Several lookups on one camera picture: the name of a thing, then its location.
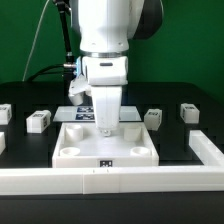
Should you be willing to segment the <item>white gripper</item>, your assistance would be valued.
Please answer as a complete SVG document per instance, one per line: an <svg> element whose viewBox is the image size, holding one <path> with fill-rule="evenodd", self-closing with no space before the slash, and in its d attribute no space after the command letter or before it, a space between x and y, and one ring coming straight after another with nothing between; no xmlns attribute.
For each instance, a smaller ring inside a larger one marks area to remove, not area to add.
<svg viewBox="0 0 224 224"><path fill-rule="evenodd" d="M110 136L119 125L122 87L127 84L128 58L83 58L83 72L92 94L96 127Z"/></svg>

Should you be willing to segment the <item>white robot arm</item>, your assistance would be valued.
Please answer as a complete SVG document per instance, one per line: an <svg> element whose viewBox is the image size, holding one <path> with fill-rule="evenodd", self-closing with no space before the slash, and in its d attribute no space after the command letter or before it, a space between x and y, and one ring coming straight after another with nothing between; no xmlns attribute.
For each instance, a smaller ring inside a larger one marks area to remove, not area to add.
<svg viewBox="0 0 224 224"><path fill-rule="evenodd" d="M128 41L148 39L162 25L162 0L71 0L72 28L81 35L76 77L69 86L75 105L92 97L96 128L105 136L119 126L127 84Z"/></svg>

